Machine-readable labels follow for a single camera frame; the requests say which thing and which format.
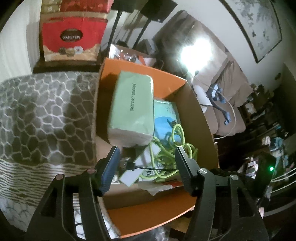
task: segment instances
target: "black oval logo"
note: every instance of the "black oval logo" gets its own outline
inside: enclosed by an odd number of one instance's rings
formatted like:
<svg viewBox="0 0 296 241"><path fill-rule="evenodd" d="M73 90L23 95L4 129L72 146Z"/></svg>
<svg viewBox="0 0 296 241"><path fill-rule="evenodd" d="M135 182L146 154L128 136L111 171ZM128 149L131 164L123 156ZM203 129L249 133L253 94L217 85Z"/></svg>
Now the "black oval logo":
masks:
<svg viewBox="0 0 296 241"><path fill-rule="evenodd" d="M82 39L83 33L79 29L70 28L61 33L61 40L65 42L76 42Z"/></svg>

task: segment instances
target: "bright light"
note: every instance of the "bright light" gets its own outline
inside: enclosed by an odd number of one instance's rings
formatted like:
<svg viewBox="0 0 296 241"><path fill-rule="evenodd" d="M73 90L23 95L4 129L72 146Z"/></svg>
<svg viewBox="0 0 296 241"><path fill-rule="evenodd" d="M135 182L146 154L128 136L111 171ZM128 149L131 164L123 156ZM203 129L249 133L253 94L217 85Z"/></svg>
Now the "bright light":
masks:
<svg viewBox="0 0 296 241"><path fill-rule="evenodd" d="M212 57L212 48L206 39L197 39L194 45L186 46L181 53L181 60L191 73L205 67Z"/></svg>

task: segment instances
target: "picture frame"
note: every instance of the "picture frame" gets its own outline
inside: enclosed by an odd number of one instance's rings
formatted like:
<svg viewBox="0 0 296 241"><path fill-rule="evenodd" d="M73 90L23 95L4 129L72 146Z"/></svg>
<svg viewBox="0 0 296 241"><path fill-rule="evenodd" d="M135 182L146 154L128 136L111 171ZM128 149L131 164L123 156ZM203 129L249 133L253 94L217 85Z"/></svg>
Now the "picture frame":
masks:
<svg viewBox="0 0 296 241"><path fill-rule="evenodd" d="M271 0L219 0L243 32L259 63L283 39L274 4Z"/></svg>

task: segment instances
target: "red box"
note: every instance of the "red box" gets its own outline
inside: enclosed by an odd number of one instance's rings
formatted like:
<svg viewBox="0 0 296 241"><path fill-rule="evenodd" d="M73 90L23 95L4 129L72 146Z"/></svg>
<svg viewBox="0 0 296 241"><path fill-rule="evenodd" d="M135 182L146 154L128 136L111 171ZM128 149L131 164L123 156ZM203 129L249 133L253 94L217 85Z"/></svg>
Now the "red box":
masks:
<svg viewBox="0 0 296 241"><path fill-rule="evenodd" d="M110 12L113 0L63 0L60 12Z"/></svg>
<svg viewBox="0 0 296 241"><path fill-rule="evenodd" d="M100 18L58 18L43 24L45 61L96 61L107 25Z"/></svg>

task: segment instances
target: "green cord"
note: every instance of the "green cord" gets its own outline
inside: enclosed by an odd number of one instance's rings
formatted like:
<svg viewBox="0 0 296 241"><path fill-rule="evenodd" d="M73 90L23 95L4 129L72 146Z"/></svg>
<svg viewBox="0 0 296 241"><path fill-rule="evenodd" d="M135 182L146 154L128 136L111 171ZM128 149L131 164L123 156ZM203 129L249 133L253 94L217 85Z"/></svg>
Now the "green cord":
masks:
<svg viewBox="0 0 296 241"><path fill-rule="evenodd" d="M175 135L180 136L181 143L178 143L175 141ZM160 153L156 157L154 157L154 155L153 155L152 142L155 143L156 145L158 145L161 149ZM175 153L175 150L178 146L182 146L184 148L184 150L187 151L189 158L197 160L198 149L195 148L192 144L185 143L184 131L183 131L183 128L180 124L174 125L174 127L172 129L172 134L170 135L170 137L168 139L168 143L169 143L171 149L169 149L169 150L165 149L164 146L161 144L160 140L156 137L153 137L152 142L149 143L149 151L150 151L151 163L152 163L153 168L156 168L155 161L157 161L158 163L161 163L164 165L164 169L168 169L166 167L171 166L171 165L173 165L173 167L175 169L177 166L176 166L176 161L175 161L175 155L173 153ZM162 171L162 172L158 173L157 171L154 171L155 175L153 175L151 177L146 177L142 174L140 175L140 177L143 179L147 179L147 180L155 179L156 177L161 178L161 179L166 179L166 178L169 178L169 177L175 175L178 172L178 170L173 171L170 174L164 175L166 172L167 171Z"/></svg>

